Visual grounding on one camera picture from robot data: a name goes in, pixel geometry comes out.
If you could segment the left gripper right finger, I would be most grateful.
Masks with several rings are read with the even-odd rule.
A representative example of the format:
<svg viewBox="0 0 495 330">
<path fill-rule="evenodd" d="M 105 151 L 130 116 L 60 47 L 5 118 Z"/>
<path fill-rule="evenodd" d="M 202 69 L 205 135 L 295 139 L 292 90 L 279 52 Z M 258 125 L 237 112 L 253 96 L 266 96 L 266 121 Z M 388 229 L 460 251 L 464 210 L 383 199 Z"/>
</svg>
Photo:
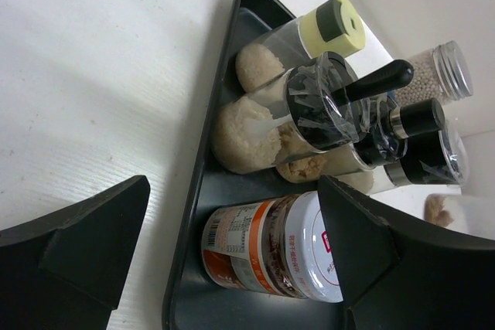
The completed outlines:
<svg viewBox="0 0 495 330">
<path fill-rule="evenodd" d="M 435 226 L 332 177 L 318 197 L 357 329 L 492 329 L 494 243 Z"/>
</svg>

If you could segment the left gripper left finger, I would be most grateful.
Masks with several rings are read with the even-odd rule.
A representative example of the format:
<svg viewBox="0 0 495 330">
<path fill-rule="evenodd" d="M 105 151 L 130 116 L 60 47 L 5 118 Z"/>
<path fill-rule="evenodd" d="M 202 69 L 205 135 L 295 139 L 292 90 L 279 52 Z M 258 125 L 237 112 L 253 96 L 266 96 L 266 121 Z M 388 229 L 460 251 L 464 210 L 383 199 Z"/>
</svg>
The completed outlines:
<svg viewBox="0 0 495 330">
<path fill-rule="evenodd" d="M 133 176 L 1 231 L 3 329 L 105 329 L 119 306 L 148 206 Z"/>
</svg>

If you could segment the pink cap spice bottle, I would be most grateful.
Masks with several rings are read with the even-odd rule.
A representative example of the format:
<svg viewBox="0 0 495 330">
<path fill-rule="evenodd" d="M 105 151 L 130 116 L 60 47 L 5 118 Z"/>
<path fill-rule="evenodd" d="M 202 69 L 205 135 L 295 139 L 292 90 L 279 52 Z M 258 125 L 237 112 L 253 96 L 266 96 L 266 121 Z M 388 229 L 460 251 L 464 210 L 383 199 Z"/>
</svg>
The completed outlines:
<svg viewBox="0 0 495 330">
<path fill-rule="evenodd" d="M 494 199 L 456 194 L 431 194 L 424 219 L 436 226 L 494 240 Z"/>
</svg>

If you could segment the red label jar white lid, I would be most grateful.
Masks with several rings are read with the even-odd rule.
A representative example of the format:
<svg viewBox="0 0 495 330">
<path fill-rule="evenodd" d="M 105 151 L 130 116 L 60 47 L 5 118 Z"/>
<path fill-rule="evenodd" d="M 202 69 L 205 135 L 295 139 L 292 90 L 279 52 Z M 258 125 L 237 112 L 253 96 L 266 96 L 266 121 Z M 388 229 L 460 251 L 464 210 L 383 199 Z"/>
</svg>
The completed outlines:
<svg viewBox="0 0 495 330">
<path fill-rule="evenodd" d="M 315 191 L 215 210 L 203 228 L 201 256 L 221 287 L 343 300 Z"/>
</svg>

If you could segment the black cap small pepper bottle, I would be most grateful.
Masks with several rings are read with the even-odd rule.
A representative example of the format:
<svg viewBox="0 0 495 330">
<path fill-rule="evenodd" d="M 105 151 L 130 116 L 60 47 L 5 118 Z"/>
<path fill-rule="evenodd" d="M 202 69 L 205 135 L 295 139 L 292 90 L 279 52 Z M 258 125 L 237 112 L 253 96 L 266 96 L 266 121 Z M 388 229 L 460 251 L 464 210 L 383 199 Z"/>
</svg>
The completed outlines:
<svg viewBox="0 0 495 330">
<path fill-rule="evenodd" d="M 276 170 L 291 183 L 316 181 L 322 175 L 337 177 L 370 171 L 403 158 L 409 138 L 440 131 L 445 122 L 442 105 L 435 98 L 399 106 L 381 95 L 371 99 L 370 128 L 357 143 L 279 165 Z"/>
</svg>

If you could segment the black grinder top bottle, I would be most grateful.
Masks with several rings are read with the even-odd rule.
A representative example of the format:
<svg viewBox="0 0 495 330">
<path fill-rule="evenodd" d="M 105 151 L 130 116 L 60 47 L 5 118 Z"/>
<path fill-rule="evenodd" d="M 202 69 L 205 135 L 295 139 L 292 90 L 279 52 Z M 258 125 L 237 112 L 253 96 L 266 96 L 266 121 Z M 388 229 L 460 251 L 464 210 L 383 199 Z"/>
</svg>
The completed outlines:
<svg viewBox="0 0 495 330">
<path fill-rule="evenodd" d="M 371 98 L 407 86 L 413 74 L 408 61 L 394 60 L 354 79 L 343 57 L 325 52 L 222 106 L 212 152 L 245 175 L 357 143 L 370 131 Z"/>
</svg>

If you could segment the blue label silver cap bottle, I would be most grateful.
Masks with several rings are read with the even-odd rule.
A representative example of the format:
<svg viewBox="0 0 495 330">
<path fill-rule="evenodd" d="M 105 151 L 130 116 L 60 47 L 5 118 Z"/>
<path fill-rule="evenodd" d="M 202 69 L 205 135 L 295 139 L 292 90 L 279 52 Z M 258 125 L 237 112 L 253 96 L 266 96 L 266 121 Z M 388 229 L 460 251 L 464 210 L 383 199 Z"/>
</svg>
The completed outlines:
<svg viewBox="0 0 495 330">
<path fill-rule="evenodd" d="M 463 52 L 451 40 L 407 58 L 413 66 L 413 80 L 392 92 L 401 106 L 431 98 L 447 105 L 473 95 L 473 83 Z"/>
</svg>

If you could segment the yellow cap spice bottle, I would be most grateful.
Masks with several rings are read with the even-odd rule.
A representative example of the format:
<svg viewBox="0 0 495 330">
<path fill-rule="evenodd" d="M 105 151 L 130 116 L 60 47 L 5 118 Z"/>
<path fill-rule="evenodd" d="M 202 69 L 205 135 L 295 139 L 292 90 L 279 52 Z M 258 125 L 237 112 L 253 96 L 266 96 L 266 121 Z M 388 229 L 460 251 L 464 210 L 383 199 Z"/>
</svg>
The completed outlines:
<svg viewBox="0 0 495 330">
<path fill-rule="evenodd" d="M 250 93 L 324 52 L 346 58 L 365 44 L 364 24 L 352 3 L 328 0 L 244 46 L 235 60 L 237 79 Z"/>
</svg>

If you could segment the grey grinder top bottle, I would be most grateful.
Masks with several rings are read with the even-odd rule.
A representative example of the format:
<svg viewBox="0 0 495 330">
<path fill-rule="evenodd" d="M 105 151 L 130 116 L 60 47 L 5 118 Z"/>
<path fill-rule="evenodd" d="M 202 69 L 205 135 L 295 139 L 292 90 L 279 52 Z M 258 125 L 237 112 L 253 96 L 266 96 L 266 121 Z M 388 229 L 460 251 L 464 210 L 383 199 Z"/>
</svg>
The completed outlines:
<svg viewBox="0 0 495 330">
<path fill-rule="evenodd" d="M 463 140 L 449 122 L 441 131 L 410 138 L 405 156 L 394 163 L 338 177 L 366 195 L 407 185 L 464 185 L 468 178 Z"/>
</svg>

